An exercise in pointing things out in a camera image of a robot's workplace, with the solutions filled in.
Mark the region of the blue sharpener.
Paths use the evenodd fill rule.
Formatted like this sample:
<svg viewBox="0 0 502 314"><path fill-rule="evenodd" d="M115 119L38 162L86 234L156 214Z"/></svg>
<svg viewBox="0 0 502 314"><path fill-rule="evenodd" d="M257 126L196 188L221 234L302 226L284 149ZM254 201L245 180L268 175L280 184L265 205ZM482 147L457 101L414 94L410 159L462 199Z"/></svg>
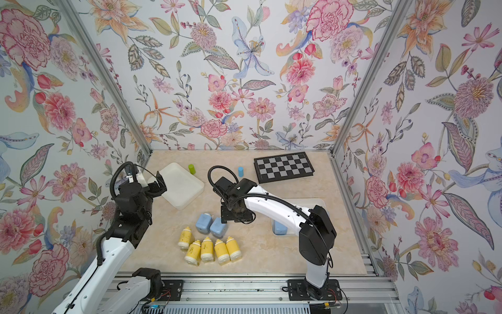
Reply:
<svg viewBox="0 0 502 314"><path fill-rule="evenodd" d="M196 222L196 229L200 234L210 234L210 227L213 224L213 216L209 213L203 213Z"/></svg>
<svg viewBox="0 0 502 314"><path fill-rule="evenodd" d="M210 226L210 233L216 238L223 238L227 232L228 224L224 223L220 217L214 219Z"/></svg>
<svg viewBox="0 0 502 314"><path fill-rule="evenodd" d="M288 234L288 228L278 221L273 221L273 234L276 236L285 236Z"/></svg>

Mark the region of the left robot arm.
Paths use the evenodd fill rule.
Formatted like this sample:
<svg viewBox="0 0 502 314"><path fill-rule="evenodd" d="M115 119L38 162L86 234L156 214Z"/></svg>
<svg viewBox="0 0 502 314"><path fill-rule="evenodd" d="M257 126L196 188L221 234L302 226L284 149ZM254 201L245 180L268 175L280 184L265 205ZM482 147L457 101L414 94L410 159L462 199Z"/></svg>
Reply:
<svg viewBox="0 0 502 314"><path fill-rule="evenodd" d="M55 313L133 313L143 300L155 301L164 294L161 272L139 268L114 296L103 300L152 225L154 199L167 190L160 173L154 173L154 181L147 183L140 174L142 169L126 162L112 175L110 193L116 205L112 225L97 239L95 260Z"/></svg>

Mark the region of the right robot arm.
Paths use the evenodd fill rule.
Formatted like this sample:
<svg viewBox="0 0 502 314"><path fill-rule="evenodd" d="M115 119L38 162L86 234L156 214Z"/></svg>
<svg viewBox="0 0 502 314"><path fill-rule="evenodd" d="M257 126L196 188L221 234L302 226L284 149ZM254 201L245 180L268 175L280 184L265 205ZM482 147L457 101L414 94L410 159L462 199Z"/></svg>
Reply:
<svg viewBox="0 0 502 314"><path fill-rule="evenodd" d="M319 205L306 208L275 196L249 179L238 179L228 167L209 168L207 179L220 197L223 223L253 223L262 214L286 226L298 237L299 253L307 262L300 288L313 300L321 300L329 290L331 249L337 233L328 212Z"/></svg>

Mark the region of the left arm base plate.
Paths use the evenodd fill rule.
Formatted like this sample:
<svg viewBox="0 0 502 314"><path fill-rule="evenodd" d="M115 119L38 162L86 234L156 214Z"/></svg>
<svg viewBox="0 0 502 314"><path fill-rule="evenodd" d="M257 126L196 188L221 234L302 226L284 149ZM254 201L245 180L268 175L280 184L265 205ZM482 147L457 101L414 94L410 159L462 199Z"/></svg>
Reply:
<svg viewBox="0 0 502 314"><path fill-rule="evenodd" d="M152 298L151 302L178 302L181 301L184 288L183 280L163 280L163 287L158 296Z"/></svg>

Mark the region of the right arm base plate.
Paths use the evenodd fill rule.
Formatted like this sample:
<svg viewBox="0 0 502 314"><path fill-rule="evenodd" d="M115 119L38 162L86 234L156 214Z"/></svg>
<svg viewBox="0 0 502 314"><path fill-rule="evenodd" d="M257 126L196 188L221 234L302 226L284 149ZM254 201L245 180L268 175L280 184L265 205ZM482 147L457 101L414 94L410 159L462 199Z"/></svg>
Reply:
<svg viewBox="0 0 502 314"><path fill-rule="evenodd" d="M289 279L282 290L288 293L290 301L341 301L343 294L336 279L328 279L321 288L306 279Z"/></svg>

